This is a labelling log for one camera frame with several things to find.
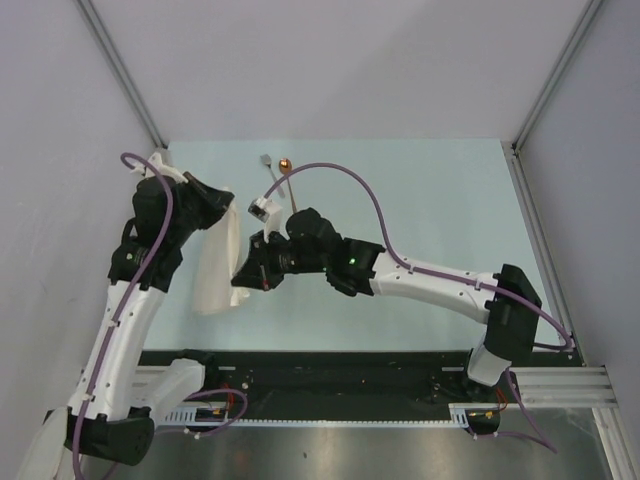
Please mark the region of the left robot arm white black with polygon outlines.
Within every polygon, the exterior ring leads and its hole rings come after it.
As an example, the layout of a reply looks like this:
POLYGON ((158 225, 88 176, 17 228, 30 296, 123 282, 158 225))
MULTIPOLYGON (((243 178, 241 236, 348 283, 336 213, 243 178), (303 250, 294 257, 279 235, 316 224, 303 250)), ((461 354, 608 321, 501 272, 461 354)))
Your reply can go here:
POLYGON ((67 406, 66 448, 75 475, 89 456, 135 466, 148 452, 160 421, 194 394, 207 400, 221 376, 196 357, 174 360, 143 389, 134 377, 149 328, 169 291, 191 235, 222 220, 233 193, 190 173, 141 180, 132 197, 108 273, 107 303, 88 363, 67 406))

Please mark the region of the white cloth napkin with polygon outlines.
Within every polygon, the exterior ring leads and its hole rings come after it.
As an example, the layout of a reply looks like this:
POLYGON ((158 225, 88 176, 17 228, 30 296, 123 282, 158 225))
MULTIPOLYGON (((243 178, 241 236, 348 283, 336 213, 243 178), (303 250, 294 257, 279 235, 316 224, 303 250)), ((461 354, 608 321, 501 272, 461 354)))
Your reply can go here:
POLYGON ((240 233, 240 215, 232 200, 222 218, 204 233, 192 296, 194 314, 219 314, 249 298, 246 288, 231 284, 240 264, 240 233))

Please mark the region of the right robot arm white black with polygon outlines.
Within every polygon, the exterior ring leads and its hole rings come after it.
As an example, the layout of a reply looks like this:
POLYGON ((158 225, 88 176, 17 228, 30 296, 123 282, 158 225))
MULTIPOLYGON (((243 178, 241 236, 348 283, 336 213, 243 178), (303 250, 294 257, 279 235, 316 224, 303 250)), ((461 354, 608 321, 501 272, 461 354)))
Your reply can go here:
POLYGON ((466 316, 485 328, 461 376, 473 401, 493 394, 503 372, 530 359, 541 300, 524 271, 505 264, 497 273, 442 269, 408 260, 376 243, 341 236, 315 209, 293 214, 285 231, 249 239, 235 287, 269 291, 291 274, 322 274, 338 292, 355 297, 408 298, 466 316))

